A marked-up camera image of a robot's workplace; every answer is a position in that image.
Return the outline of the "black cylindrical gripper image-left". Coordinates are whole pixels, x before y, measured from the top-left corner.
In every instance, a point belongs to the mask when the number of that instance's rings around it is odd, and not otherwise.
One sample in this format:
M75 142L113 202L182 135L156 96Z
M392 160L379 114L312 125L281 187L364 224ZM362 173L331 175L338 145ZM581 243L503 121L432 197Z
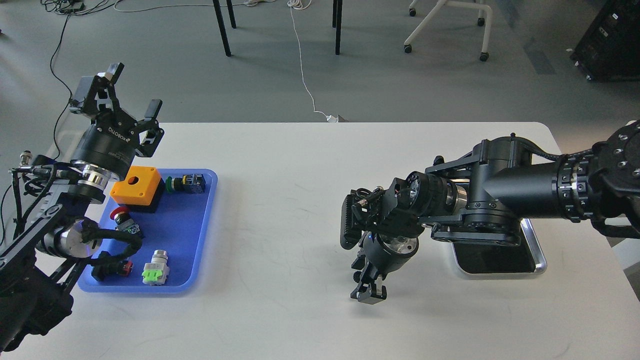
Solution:
M69 100L71 113L92 122L71 155L71 163L100 167L119 181L125 178L135 157L154 155L165 134L157 119L162 100L151 100L142 120L121 109L115 84L123 70L123 63L112 63L104 72L83 76Z

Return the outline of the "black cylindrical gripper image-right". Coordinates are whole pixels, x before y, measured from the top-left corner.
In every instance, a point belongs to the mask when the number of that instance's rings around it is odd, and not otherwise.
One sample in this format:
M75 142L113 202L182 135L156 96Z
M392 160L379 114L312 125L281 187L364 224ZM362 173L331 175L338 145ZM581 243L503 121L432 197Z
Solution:
M355 270L353 280L356 283L350 298L375 305L387 299L387 289L383 285L386 274L397 271L418 253L419 239L365 231L358 245L360 249L350 265Z

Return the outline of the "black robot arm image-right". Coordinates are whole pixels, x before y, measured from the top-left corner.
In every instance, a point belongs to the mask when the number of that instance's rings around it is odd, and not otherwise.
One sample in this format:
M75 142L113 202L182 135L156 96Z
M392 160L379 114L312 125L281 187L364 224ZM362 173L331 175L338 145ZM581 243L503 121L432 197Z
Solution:
M548 153L515 134L485 139L388 188L353 189L341 219L341 246L359 248L350 298L360 303L386 300L384 280L416 255L428 228L470 274L541 272L526 219L590 221L606 237L638 239L639 122L575 153Z

